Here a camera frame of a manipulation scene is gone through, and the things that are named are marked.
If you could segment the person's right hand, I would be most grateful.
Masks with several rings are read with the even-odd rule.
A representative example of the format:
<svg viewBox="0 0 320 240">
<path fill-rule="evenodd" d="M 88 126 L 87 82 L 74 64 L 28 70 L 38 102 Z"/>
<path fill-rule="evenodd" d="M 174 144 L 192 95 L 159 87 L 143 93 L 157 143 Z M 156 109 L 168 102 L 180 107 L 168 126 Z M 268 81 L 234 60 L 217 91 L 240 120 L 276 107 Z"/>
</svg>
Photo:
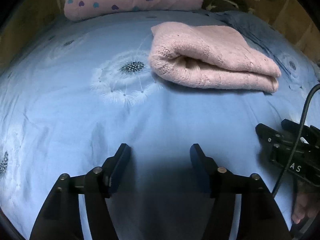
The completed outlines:
<svg viewBox="0 0 320 240">
<path fill-rule="evenodd" d="M 299 224 L 305 217 L 315 218 L 319 213 L 319 195 L 299 192 L 292 212 L 292 221 Z"/>
</svg>

